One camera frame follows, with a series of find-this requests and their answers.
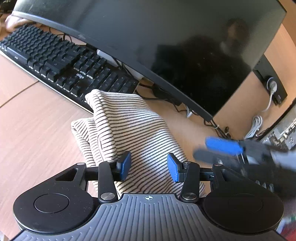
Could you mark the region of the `striped beige long-sleeve shirt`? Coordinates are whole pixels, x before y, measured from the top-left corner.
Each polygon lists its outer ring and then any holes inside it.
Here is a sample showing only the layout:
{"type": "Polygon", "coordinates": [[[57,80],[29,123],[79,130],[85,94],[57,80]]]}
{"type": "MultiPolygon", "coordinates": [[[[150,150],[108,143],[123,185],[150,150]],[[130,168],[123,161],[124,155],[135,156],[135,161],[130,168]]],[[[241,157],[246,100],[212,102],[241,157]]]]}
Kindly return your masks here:
{"type": "Polygon", "coordinates": [[[125,181],[116,181],[116,192],[172,193],[179,195],[181,183],[175,183],[168,170],[167,156],[173,153],[186,161],[184,151],[161,116],[153,112],[136,94],[92,90],[85,96],[93,116],[71,123],[88,167],[115,162],[129,151],[132,165],[125,181]]]}

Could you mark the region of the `white glass-panel PC case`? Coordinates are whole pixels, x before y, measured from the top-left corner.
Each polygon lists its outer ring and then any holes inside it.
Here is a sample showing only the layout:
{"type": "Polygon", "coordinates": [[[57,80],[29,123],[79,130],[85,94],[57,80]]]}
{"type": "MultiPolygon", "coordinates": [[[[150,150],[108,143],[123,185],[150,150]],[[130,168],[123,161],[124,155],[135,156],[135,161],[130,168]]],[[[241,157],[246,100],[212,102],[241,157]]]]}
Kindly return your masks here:
{"type": "Polygon", "coordinates": [[[268,128],[259,141],[264,144],[280,147],[285,150],[295,150],[296,137],[295,99],[280,118],[268,128]]]}

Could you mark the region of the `black curved monitor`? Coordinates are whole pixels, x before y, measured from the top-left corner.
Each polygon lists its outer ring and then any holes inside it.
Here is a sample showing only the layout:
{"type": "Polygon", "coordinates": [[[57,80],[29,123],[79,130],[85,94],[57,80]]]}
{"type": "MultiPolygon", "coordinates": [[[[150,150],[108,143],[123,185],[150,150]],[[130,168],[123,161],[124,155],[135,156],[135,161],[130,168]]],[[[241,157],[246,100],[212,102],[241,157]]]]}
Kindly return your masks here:
{"type": "Polygon", "coordinates": [[[13,15],[92,45],[210,121],[286,11],[279,1],[17,1],[13,15]]]}

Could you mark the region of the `black mechanical keyboard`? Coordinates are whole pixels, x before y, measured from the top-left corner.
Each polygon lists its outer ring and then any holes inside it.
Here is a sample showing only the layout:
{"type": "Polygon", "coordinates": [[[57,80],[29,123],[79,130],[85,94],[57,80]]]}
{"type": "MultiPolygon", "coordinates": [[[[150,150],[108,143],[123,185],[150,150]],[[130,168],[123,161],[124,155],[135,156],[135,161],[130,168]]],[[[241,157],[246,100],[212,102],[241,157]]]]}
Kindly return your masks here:
{"type": "Polygon", "coordinates": [[[75,44],[33,25],[23,25],[4,37],[1,52],[37,80],[90,113],[93,110],[85,96],[93,89],[133,94],[139,84],[88,46],[75,44]]]}

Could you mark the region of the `pink cloth under monitor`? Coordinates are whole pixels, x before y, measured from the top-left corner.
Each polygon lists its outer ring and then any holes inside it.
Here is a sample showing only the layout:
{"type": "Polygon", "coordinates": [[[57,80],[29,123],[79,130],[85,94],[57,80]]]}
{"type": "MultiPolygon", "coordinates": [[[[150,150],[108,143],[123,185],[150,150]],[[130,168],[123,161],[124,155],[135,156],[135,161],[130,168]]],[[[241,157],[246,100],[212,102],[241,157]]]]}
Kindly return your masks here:
{"type": "Polygon", "coordinates": [[[13,32],[17,27],[20,27],[24,24],[35,24],[35,22],[14,15],[7,16],[4,22],[5,29],[9,33],[13,32]]]}

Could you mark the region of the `black wall power strip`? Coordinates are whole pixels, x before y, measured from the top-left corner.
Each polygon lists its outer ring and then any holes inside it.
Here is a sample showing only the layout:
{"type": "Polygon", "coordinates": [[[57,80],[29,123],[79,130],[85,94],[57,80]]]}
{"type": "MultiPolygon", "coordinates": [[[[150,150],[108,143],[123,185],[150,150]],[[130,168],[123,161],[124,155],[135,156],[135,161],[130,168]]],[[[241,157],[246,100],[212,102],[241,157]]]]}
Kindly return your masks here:
{"type": "Polygon", "coordinates": [[[272,100],[275,105],[280,105],[287,98],[287,92],[265,55],[263,55],[253,69],[254,74],[260,80],[267,92],[272,92],[272,100]]]}

